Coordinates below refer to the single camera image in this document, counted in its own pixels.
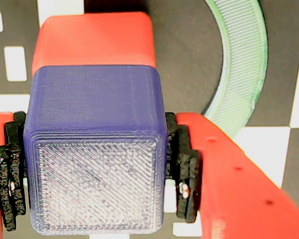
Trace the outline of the orange-red gripper finger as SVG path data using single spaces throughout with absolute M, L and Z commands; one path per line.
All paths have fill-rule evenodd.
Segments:
M 0 239 L 3 228 L 14 231 L 16 217 L 26 213 L 25 118 L 25 112 L 0 113 Z
M 165 117 L 179 218 L 200 219 L 204 239 L 299 239 L 299 207 L 219 127 L 197 113 Z

